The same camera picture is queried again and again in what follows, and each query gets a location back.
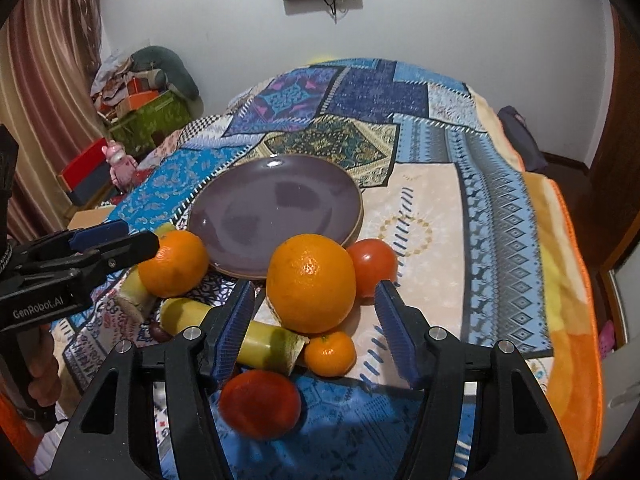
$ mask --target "bed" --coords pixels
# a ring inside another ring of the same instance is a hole
[[[517,346],[586,478],[602,418],[590,279],[558,187],[524,172],[487,102],[462,82],[404,62],[343,59],[295,69],[176,133],[156,153],[158,169],[110,218],[132,230],[167,221],[185,228],[191,203],[215,176],[276,153],[323,156],[354,178],[365,210],[360,238],[382,238],[396,250],[398,290],[431,324],[474,344],[508,339]],[[53,329],[67,413],[116,342],[153,342],[148,324],[114,302],[122,279],[110,276],[94,291],[92,309]],[[210,272],[190,296],[218,306],[233,284]],[[276,322],[265,304],[256,319]],[[345,328],[358,351],[348,377],[292,377],[306,403],[295,435],[248,442],[218,417],[212,398],[237,479],[393,478],[420,395],[398,377],[371,307]],[[452,479],[465,475],[474,394],[470,383]],[[176,478],[161,384],[156,430],[164,476]]]

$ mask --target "floor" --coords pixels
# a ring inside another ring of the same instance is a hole
[[[582,170],[550,162],[544,173],[558,183],[574,222],[578,246],[591,276],[596,322],[600,331],[610,319],[610,311],[597,279],[597,271],[616,240],[612,240],[607,230],[594,219],[591,184]]]

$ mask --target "plate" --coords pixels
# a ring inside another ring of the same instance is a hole
[[[263,280],[273,251],[302,233],[345,244],[362,222],[360,189],[332,162],[275,155],[231,168],[212,180],[191,207],[187,229],[223,274]]]

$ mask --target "finger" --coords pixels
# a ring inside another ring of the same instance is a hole
[[[51,359],[43,375],[31,381],[28,386],[29,395],[36,400],[43,398],[52,389],[56,381],[59,380],[58,370],[60,367],[58,361],[53,356],[51,356]]]
[[[62,381],[60,381],[59,377],[56,376],[56,378],[57,380],[51,389],[42,398],[38,399],[38,404],[43,408],[54,405],[60,398],[60,394],[62,393]]]
[[[40,348],[29,366],[29,372],[34,378],[40,377],[45,372],[53,356],[54,346],[51,332],[40,332]]]

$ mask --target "plate rim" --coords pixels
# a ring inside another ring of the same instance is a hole
[[[328,160],[327,158],[324,158],[322,156],[307,155],[306,153],[280,153],[280,154],[274,154],[274,155],[270,155],[270,156],[260,156],[260,157],[254,158],[254,160],[248,160],[246,162],[243,162],[242,165],[243,164],[251,164],[252,162],[262,161],[262,160],[265,160],[266,158],[277,158],[277,157],[287,157],[288,158],[288,157],[294,157],[294,156],[305,157],[305,158],[316,158],[318,160],[322,160],[323,162],[331,164],[332,166],[335,166],[336,168],[338,168],[338,170],[340,170],[346,176],[349,177],[351,182],[353,182],[353,185],[355,186],[356,190],[358,191],[358,200],[359,200],[359,204],[358,204],[358,219],[356,220],[355,225],[353,226],[353,228],[349,232],[349,235],[346,237],[346,239],[344,241],[340,242],[340,246],[344,247],[345,244],[347,244],[350,241],[352,241],[353,235],[357,231],[359,231],[359,229],[362,228],[362,221],[364,220],[364,201],[362,199],[362,191],[363,191],[363,189],[358,185],[358,183],[349,174],[349,172],[347,170],[345,170],[341,166],[338,166],[338,164],[336,164],[332,160]],[[212,178],[209,182],[207,182],[206,186],[203,187],[200,190],[200,192],[196,195],[196,197],[193,199],[193,202],[191,202],[191,208],[189,210],[189,217],[187,218],[187,225],[186,225],[186,230],[187,231],[189,231],[190,233],[193,233],[193,231],[190,229],[190,227],[191,227],[191,212],[193,211],[193,205],[196,203],[196,200],[204,193],[204,190],[206,190],[207,187],[211,186],[211,184],[213,184],[217,179],[219,179],[221,176],[223,176],[224,174],[228,173],[229,171],[234,170],[235,168],[238,168],[239,166],[241,166],[241,164],[240,165],[237,165],[237,164],[243,158],[244,157],[239,158],[238,160],[236,160],[236,162],[230,168],[226,168],[225,171],[222,171],[220,174],[217,174],[214,178]],[[263,276],[261,274],[239,274],[237,272],[229,272],[224,267],[220,266],[220,264],[214,264],[211,261],[211,257],[209,257],[209,267],[213,268],[217,272],[220,272],[221,274],[224,274],[225,276],[231,276],[232,278],[239,278],[241,280],[260,281],[260,280],[265,280],[267,278],[266,275]]]

